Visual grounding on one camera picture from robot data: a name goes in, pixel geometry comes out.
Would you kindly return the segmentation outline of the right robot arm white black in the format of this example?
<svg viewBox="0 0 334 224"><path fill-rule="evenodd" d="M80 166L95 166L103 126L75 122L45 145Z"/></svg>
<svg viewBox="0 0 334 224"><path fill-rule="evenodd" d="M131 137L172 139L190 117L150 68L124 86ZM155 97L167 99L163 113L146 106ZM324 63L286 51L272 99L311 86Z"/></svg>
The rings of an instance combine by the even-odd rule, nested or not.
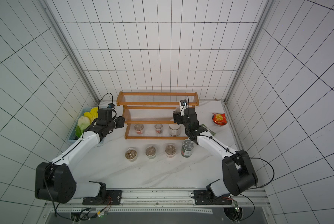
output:
<svg viewBox="0 0 334 224"><path fill-rule="evenodd" d="M199 124L194 108L181 106L175 109L173 121L185 127L189 140L220 159L223 176L208 186L214 196L238 196L257 184L258 177L248 153L234 150L215 138L208 129Z"/></svg>

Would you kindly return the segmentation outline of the small red jar bottom left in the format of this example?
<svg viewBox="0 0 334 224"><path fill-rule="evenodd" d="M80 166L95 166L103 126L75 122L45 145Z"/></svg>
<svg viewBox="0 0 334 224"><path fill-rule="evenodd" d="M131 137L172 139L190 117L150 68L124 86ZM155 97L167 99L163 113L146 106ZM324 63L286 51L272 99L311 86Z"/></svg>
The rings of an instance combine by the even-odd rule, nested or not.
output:
<svg viewBox="0 0 334 224"><path fill-rule="evenodd" d="M144 124L135 124L134 125L134 130L136 134L141 135L144 133L145 126Z"/></svg>

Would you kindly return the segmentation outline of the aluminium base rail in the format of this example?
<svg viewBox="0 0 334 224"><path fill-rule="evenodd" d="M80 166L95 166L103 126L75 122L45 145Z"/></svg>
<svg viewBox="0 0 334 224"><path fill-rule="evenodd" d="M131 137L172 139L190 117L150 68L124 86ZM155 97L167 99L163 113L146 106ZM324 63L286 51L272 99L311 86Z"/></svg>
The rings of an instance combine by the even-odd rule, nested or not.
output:
<svg viewBox="0 0 334 224"><path fill-rule="evenodd" d="M215 197L205 189L113 189L103 204L46 204L40 224L274 224L262 189Z"/></svg>

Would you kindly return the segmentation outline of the green label seed jar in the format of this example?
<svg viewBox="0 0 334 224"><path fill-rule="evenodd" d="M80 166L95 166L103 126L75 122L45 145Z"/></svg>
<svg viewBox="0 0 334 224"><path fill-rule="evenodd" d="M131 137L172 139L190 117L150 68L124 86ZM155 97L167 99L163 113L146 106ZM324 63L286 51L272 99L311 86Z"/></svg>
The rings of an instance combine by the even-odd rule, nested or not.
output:
<svg viewBox="0 0 334 224"><path fill-rule="evenodd" d="M149 158L149 159L153 159L156 157L157 155L157 149L155 148L155 146L148 146L145 150L145 155Z"/></svg>

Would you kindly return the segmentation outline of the small red jar bottom middle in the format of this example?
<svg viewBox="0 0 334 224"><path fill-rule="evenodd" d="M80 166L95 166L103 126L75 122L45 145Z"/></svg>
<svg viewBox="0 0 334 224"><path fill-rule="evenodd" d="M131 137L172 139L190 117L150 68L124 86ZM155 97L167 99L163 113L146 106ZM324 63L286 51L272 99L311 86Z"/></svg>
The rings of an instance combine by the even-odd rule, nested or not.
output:
<svg viewBox="0 0 334 224"><path fill-rule="evenodd" d="M162 132L163 132L163 124L155 124L154 128L155 128L155 132L157 134L162 134Z"/></svg>

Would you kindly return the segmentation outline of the green snack packet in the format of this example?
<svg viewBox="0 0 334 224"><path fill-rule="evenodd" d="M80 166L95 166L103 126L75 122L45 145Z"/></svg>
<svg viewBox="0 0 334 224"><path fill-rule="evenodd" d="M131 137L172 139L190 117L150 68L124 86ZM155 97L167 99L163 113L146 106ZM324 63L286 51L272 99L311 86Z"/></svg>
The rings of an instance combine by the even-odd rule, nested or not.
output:
<svg viewBox="0 0 334 224"><path fill-rule="evenodd" d="M216 133L213 132L210 128L208 128L206 125L202 124L202 126L203 126L204 128L206 128L206 129L211 133L212 136L215 136L215 135L216 135Z"/></svg>

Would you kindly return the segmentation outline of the yellow white napa cabbage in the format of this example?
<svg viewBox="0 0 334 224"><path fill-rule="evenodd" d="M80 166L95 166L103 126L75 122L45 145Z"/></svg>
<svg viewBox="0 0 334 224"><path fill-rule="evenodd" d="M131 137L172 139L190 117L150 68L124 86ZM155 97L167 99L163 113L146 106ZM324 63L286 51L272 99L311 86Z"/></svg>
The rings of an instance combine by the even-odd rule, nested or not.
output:
<svg viewBox="0 0 334 224"><path fill-rule="evenodd" d="M98 107L92 108L89 112L85 112L83 115L89 119L90 123L92 123L98 118Z"/></svg>

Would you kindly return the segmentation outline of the green white napa cabbage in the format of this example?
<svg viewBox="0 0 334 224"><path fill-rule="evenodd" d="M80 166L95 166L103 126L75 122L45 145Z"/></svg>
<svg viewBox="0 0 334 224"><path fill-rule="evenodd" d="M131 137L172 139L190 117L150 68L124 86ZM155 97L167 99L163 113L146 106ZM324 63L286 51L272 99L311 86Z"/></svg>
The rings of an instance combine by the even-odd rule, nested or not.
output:
<svg viewBox="0 0 334 224"><path fill-rule="evenodd" d="M88 117L82 116L78 119L77 124L75 126L75 136L80 138L84 130L90 125L90 119Z"/></svg>

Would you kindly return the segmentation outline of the dark green tin can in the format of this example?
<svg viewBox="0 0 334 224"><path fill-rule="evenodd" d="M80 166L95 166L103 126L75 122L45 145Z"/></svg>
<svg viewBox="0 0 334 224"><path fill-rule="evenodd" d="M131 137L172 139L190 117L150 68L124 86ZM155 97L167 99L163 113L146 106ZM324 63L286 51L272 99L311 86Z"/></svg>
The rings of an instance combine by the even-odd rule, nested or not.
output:
<svg viewBox="0 0 334 224"><path fill-rule="evenodd" d="M194 143L191 140L184 140L181 148L181 155L185 158L189 158L192 155Z"/></svg>

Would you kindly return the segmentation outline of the red snack bag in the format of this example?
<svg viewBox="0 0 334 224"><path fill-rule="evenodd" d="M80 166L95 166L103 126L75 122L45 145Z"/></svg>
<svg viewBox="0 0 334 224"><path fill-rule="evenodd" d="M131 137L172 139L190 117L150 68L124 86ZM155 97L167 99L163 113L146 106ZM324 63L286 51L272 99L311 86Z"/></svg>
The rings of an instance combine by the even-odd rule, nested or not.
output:
<svg viewBox="0 0 334 224"><path fill-rule="evenodd" d="M228 123L224 113L213 113L212 121L218 126L225 126Z"/></svg>

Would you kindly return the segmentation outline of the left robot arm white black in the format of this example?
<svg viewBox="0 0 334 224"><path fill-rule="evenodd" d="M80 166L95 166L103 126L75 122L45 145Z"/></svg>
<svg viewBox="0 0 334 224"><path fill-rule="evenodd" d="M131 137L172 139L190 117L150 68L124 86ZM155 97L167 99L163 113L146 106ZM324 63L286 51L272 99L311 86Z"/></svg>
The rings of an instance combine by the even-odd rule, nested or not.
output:
<svg viewBox="0 0 334 224"><path fill-rule="evenodd" d="M99 144L114 129L123 128L125 118L116 115L113 104L98 109L98 117L93 120L82 136L60 156L51 162L42 162L35 173L35 197L54 203L67 203L82 198L86 202L98 204L107 200L106 185L88 181L79 183L74 179L73 171L82 158Z"/></svg>

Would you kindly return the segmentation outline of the wooden three-tier shelf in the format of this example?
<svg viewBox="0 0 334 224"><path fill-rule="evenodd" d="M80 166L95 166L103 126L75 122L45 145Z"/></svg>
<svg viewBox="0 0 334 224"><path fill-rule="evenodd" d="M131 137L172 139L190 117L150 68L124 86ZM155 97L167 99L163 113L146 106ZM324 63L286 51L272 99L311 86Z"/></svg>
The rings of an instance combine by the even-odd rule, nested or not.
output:
<svg viewBox="0 0 334 224"><path fill-rule="evenodd" d="M184 128L177 137L169 134L168 124L173 124L173 111L180 101L188 98L190 107L199 105L197 92L120 92L116 103L123 107L126 121L126 140L184 140ZM135 124L144 124L144 133L136 134ZM154 125L163 124L162 134L155 132Z"/></svg>

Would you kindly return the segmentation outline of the blue plastic basket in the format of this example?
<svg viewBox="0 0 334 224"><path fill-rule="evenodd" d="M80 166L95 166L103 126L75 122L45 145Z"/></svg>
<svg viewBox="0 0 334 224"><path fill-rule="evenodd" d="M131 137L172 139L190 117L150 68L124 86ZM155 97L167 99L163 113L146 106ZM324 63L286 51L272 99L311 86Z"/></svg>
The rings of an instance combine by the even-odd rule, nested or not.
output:
<svg viewBox="0 0 334 224"><path fill-rule="evenodd" d="M78 121L78 119L79 119L80 117L84 116L83 114L84 114L85 112L89 112L92 108L93 108L93 107L87 107L87 108L84 108L84 109L82 109L82 110L80 111L80 113L79 113L79 115L77 116L76 121L75 121L75 123L74 123L74 125L73 125L73 128L72 128L72 130L71 130L71 132L70 132L70 134L69 134L69 138L68 138L68 141L69 141L69 142L74 143L74 142L78 139L78 138L75 136L75 126L76 126L76 124L77 124L77 121Z"/></svg>

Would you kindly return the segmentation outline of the small red jar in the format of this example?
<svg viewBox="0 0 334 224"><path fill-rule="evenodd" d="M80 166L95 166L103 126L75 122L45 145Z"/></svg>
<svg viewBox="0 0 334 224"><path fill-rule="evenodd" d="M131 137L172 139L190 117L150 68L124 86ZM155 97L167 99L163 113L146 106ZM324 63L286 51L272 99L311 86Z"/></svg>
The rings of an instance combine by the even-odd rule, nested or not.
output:
<svg viewBox="0 0 334 224"><path fill-rule="evenodd" d="M154 128L155 128L155 132L157 134L162 134L162 132L163 132L163 124L155 124Z"/></svg>
<svg viewBox="0 0 334 224"><path fill-rule="evenodd" d="M145 126L144 124L135 124L134 125L134 130L136 134L141 135L144 133Z"/></svg>

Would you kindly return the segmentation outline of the yellow label seed jar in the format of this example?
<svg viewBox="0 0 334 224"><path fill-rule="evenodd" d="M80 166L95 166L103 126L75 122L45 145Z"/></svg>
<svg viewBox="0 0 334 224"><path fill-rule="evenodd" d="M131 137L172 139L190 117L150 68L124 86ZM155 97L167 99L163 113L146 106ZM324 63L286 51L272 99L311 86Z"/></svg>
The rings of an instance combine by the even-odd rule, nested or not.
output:
<svg viewBox="0 0 334 224"><path fill-rule="evenodd" d="M136 161L138 157L138 153L134 148L129 148L126 152L125 152L125 158L128 161Z"/></svg>

